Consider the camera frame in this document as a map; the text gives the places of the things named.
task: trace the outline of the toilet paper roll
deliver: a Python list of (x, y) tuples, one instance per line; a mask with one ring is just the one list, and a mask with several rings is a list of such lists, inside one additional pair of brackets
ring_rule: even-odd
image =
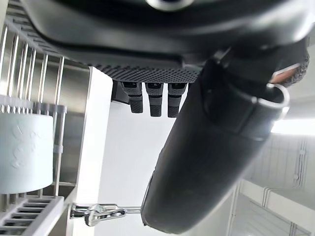
[(53, 118), (0, 114), (0, 193), (41, 189), (53, 182)]

